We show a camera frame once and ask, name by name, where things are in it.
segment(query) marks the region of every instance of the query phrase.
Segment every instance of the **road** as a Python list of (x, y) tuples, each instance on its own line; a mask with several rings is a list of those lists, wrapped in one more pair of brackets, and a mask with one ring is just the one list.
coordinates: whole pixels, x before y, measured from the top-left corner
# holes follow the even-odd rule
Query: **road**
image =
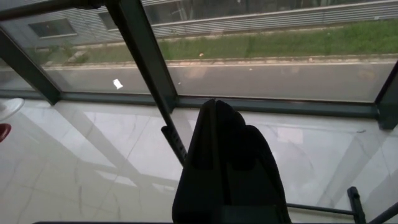
[[(169, 72), (180, 95), (374, 101), (393, 66), (394, 62), (206, 65), (172, 66)], [(149, 93), (135, 67), (47, 73), (63, 91)], [(2, 89), (28, 88), (13, 71), (0, 70), (1, 77), (7, 77), (0, 79)], [(115, 79), (123, 87), (117, 89)]]

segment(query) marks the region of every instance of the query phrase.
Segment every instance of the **red object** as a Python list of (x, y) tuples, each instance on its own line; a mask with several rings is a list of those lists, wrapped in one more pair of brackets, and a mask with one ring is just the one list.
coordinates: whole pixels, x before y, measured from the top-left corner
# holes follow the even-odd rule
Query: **red object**
[(11, 131), (10, 124), (0, 124), (0, 142), (2, 142)]

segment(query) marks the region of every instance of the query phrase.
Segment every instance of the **window sill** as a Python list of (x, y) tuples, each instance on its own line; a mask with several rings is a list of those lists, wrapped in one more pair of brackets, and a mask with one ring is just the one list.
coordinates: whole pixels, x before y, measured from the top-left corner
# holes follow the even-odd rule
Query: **window sill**
[(52, 38), (60, 38), (60, 37), (73, 37), (77, 36), (77, 34), (63, 34), (63, 35), (53, 35), (48, 37), (39, 37), (39, 39), (52, 39)]

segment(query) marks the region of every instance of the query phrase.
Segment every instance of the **grass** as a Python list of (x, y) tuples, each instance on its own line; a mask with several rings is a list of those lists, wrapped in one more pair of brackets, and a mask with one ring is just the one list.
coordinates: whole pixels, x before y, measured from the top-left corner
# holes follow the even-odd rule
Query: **grass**
[[(358, 22), (342, 28), (285, 31), (253, 35), (224, 35), (217, 38), (160, 40), (166, 60), (204, 58), (253, 58), (309, 55), (393, 54), (398, 53), (398, 19)], [(67, 49), (68, 55), (76, 49)], [(77, 63), (132, 61), (127, 47), (88, 49)], [(35, 56), (38, 62), (63, 63), (65, 47)]]

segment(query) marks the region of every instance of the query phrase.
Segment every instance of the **white marble floor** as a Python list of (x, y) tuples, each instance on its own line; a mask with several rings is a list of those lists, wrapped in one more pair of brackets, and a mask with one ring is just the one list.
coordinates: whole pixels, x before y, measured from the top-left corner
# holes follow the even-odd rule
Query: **white marble floor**
[[(398, 129), (372, 120), (242, 113), (278, 163), (287, 201), (349, 210), (356, 186), (370, 221), (398, 201)], [(198, 110), (173, 120), (186, 147)], [(3, 121), (1, 223), (49, 220), (171, 222), (181, 165), (160, 132), (157, 108), (25, 101)], [(290, 210), (294, 222), (353, 222)], [(398, 217), (390, 222), (398, 222)]]

